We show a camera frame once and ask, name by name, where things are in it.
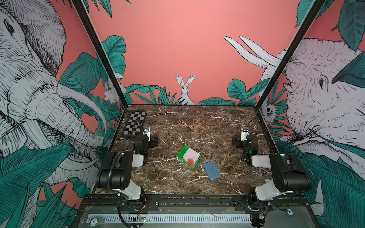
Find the green card tray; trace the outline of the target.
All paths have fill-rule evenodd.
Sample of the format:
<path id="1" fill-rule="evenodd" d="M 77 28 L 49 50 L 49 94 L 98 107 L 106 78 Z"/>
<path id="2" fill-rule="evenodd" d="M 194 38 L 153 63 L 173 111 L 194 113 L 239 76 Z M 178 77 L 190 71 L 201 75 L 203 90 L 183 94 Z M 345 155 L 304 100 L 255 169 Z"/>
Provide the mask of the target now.
<path id="1" fill-rule="evenodd" d="M 180 159 L 181 161 L 183 161 L 183 162 L 185 162 L 186 164 L 188 164 L 186 161 L 184 161 L 183 160 L 183 155 L 185 154 L 185 152 L 187 151 L 187 149 L 188 148 L 190 148 L 190 147 L 188 147 L 188 146 L 184 146 L 183 148 L 182 148 L 182 150 L 178 153 L 178 155 L 177 155 L 177 158 L 178 159 Z"/>

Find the blue card holder wallet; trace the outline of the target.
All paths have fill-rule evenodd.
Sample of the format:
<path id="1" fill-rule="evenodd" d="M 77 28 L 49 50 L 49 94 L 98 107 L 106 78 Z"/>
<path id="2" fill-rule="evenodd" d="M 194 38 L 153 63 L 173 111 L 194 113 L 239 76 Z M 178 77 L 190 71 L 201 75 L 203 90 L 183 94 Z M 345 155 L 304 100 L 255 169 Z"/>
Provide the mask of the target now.
<path id="1" fill-rule="evenodd" d="M 216 163 L 214 161 L 205 163 L 203 166 L 204 166 L 204 169 L 205 169 L 205 171 L 208 175 L 208 178 L 211 181 L 221 177 L 221 173 L 219 171 L 219 168 L 218 168 L 218 166 L 216 165 Z"/>

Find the white red credit card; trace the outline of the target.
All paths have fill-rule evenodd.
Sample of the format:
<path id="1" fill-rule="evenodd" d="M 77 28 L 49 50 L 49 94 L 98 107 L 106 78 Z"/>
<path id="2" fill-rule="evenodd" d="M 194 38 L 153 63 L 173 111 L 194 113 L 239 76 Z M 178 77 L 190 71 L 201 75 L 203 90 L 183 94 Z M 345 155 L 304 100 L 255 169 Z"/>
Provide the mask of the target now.
<path id="1" fill-rule="evenodd" d="M 200 154 L 195 150 L 188 148 L 185 154 L 183 155 L 183 160 L 186 161 L 189 165 L 195 166 L 200 158 Z"/>

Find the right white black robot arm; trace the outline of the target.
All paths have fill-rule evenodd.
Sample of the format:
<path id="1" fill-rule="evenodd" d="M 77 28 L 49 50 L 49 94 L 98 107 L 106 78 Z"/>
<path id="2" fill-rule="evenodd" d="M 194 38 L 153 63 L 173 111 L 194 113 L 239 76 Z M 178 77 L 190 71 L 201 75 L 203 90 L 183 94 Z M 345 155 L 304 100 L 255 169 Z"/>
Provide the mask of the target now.
<path id="1" fill-rule="evenodd" d="M 295 154 L 258 154 L 258 139 L 254 134 L 233 137 L 232 145 L 242 149 L 241 160 L 248 166 L 271 170 L 272 179 L 254 187 L 247 198 L 250 205 L 269 201 L 287 193 L 302 193 L 311 189 L 311 181 Z"/>

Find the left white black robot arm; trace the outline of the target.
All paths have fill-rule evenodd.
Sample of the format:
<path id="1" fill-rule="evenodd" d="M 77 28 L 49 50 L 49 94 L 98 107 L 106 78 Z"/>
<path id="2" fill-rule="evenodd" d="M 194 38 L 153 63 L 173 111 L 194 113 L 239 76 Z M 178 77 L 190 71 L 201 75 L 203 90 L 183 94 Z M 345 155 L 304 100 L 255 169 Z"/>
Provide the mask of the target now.
<path id="1" fill-rule="evenodd" d="M 96 187 L 126 200 L 142 199 L 143 188 L 132 180 L 132 170 L 145 166 L 150 148 L 158 146 L 158 138 L 139 134 L 134 137 L 131 151 L 108 152 L 97 174 Z"/>

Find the black white checkerboard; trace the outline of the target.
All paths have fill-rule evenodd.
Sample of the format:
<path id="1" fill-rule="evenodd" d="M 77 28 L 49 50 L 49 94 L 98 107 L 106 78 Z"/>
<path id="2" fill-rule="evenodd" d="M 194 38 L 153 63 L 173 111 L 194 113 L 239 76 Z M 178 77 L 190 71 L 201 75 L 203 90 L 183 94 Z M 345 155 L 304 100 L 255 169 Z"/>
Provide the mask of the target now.
<path id="1" fill-rule="evenodd" d="M 132 111 L 122 132 L 122 138 L 132 139 L 142 132 L 147 117 L 146 111 Z"/>

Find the black front mounting rail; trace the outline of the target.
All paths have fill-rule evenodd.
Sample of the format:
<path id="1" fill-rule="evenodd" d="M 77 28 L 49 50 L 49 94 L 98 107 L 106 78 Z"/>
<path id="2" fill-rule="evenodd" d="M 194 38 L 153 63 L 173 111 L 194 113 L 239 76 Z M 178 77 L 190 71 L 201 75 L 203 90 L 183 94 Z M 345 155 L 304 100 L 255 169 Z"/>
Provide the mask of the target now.
<path id="1" fill-rule="evenodd" d="M 309 203 L 303 195 L 281 196 L 269 201 L 256 202 L 255 205 L 249 205 L 246 195 L 147 194 L 145 198 L 146 206 L 139 205 L 137 202 L 124 201 L 123 198 L 113 194 L 92 194 L 83 198 L 79 210 L 84 211 L 89 207 L 116 209 L 119 201 L 122 201 L 122 210 L 130 212 L 137 212 L 140 209 L 157 212 L 163 207 L 234 207 L 239 212 L 264 211 L 272 208 L 309 207 Z"/>

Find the left black frame post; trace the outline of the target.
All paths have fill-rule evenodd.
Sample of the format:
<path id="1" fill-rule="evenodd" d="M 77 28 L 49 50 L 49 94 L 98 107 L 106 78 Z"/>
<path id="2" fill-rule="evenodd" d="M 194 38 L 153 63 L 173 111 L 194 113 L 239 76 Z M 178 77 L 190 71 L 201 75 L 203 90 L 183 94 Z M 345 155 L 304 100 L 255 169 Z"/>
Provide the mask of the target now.
<path id="1" fill-rule="evenodd" d="M 127 103 L 127 100 L 120 88 L 120 84 L 119 82 L 117 81 L 117 78 L 114 74 L 114 71 L 113 71 L 113 68 L 110 64 L 110 61 L 106 55 L 106 52 L 103 48 L 103 45 L 98 37 L 98 34 L 94 28 L 94 25 L 92 24 L 92 21 L 86 11 L 86 7 L 83 3 L 83 1 L 79 1 L 79 0 L 72 0 L 71 1 L 75 10 L 77 11 L 77 14 L 97 52 L 97 55 L 104 67 L 104 69 L 106 70 L 106 73 L 109 77 L 109 79 L 111 80 L 116 92 L 117 92 L 117 95 L 122 103 L 122 106 L 123 108 L 128 108 L 128 103 Z"/>

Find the black frame post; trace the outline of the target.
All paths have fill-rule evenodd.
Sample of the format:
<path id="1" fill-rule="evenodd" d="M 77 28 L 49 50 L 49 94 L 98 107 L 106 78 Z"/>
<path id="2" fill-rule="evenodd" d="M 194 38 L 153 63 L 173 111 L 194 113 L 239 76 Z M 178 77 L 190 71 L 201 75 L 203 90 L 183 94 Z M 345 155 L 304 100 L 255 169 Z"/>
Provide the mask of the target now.
<path id="1" fill-rule="evenodd" d="M 94 25 L 92 24 L 92 21 L 86 11 L 86 7 L 83 3 L 83 1 L 79 1 L 79 0 L 72 0 L 71 1 L 75 10 L 77 11 L 77 14 L 97 52 L 97 55 L 104 67 L 104 69 L 106 70 L 106 73 L 109 77 L 109 79 L 111 80 L 116 92 L 117 92 L 117 95 L 122 103 L 122 106 L 123 108 L 128 108 L 128 103 L 127 103 L 127 100 L 120 88 L 120 84 L 119 82 L 117 81 L 117 78 L 114 74 L 114 71 L 113 71 L 113 68 L 110 64 L 110 61 L 106 55 L 106 52 L 103 48 L 103 45 L 98 37 L 98 34 L 94 28 Z"/>
<path id="2" fill-rule="evenodd" d="M 271 77 L 267 87 L 265 88 L 262 96 L 260 97 L 258 103 L 256 104 L 256 108 L 259 109 L 264 104 L 265 99 L 269 95 L 270 91 L 274 87 L 276 81 L 283 73 L 284 68 L 287 66 L 290 58 L 296 52 L 298 46 L 300 45 L 302 39 L 308 32 L 309 28 L 311 27 L 313 21 L 315 20 L 316 16 L 318 15 L 319 11 L 321 10 L 322 6 L 325 4 L 325 0 L 316 0 L 313 1 L 305 18 L 303 19 L 295 37 L 293 38 L 292 42 L 290 43 L 284 57 L 282 58 L 279 66 L 277 67 L 276 71 L 274 72 L 273 76 Z"/>

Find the right black frame post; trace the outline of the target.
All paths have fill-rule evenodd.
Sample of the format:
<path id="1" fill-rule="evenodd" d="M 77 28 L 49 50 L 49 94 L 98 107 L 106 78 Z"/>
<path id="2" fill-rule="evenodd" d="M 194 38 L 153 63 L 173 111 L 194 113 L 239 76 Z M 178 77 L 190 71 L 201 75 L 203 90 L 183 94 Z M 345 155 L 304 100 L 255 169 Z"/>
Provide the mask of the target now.
<path id="1" fill-rule="evenodd" d="M 267 87 L 265 88 L 262 96 L 260 97 L 258 103 L 256 104 L 256 108 L 259 109 L 264 104 L 265 99 L 269 95 L 270 91 L 274 87 L 276 81 L 283 73 L 284 68 L 287 66 L 290 58 L 296 52 L 298 46 L 300 45 L 302 39 L 308 32 L 309 28 L 311 27 L 313 21 L 315 20 L 316 16 L 318 15 L 319 11 L 321 10 L 322 6 L 325 4 L 325 0 L 316 0 L 313 1 L 305 18 L 303 19 L 295 37 L 293 38 L 292 42 L 290 43 L 284 57 L 282 58 L 279 66 L 277 67 L 276 71 L 274 72 L 273 76 L 271 77 Z"/>

